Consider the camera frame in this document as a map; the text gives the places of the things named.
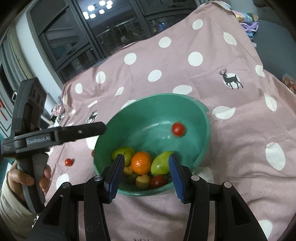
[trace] yellow fruit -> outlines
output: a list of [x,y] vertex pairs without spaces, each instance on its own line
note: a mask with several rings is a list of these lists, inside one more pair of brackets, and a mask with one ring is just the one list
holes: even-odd
[[139,176],[136,179],[136,186],[139,189],[148,189],[150,186],[150,180],[151,178],[148,175]]
[[129,175],[133,174],[133,169],[131,168],[131,166],[125,167],[123,169],[123,174],[125,176],[129,176]]

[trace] bed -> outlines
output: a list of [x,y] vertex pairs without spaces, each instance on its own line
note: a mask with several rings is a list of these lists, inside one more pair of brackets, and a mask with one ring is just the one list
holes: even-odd
[[[263,69],[250,39],[223,3],[197,8],[148,40],[114,53],[65,84],[61,126],[103,121],[142,97],[192,96],[209,108],[211,142],[194,173],[208,182],[231,182],[269,241],[277,240],[296,212],[295,95]],[[51,148],[49,201],[65,181],[95,175],[92,150],[98,137]],[[66,158],[74,159],[71,167]],[[173,189],[155,196],[118,194],[104,206],[111,240],[183,240],[189,206]],[[83,236],[83,215],[80,215]],[[214,226],[210,223],[210,237]]]

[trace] screw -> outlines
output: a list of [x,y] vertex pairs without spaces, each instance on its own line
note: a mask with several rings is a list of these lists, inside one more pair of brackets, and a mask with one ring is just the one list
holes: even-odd
[[192,179],[193,181],[198,181],[198,180],[200,179],[200,177],[197,176],[197,175],[192,175],[192,176],[191,176],[191,179]]
[[102,180],[103,179],[103,177],[101,176],[101,175],[96,175],[96,176],[94,176],[94,180],[96,181],[96,182],[98,182],[98,181],[100,181],[100,180]]
[[226,188],[231,188],[232,187],[231,183],[229,183],[229,182],[224,182],[224,186]]
[[65,182],[62,184],[62,188],[68,188],[70,186],[69,182]]

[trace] green mango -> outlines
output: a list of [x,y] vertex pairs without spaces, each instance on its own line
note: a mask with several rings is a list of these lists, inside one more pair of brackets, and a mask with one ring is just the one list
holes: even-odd
[[168,157],[172,154],[172,151],[165,151],[155,157],[151,165],[151,174],[153,175],[162,175],[168,174],[170,172],[168,168]]
[[122,148],[118,148],[115,151],[113,151],[112,155],[111,155],[111,159],[112,161],[115,160],[116,156],[118,154],[124,154],[127,150],[131,151],[132,156],[135,154],[135,150],[133,148],[130,147],[122,147]]
[[129,175],[126,179],[127,184],[135,184],[137,177],[139,177],[139,174],[133,173]]
[[124,156],[124,166],[127,167],[131,164],[131,159],[135,153],[133,153],[131,150],[126,150],[123,154]]

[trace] tangerine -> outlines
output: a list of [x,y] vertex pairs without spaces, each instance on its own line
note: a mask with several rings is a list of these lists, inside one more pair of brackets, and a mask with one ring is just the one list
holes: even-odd
[[137,152],[131,159],[131,168],[139,175],[146,175],[150,173],[151,164],[151,156],[146,151]]

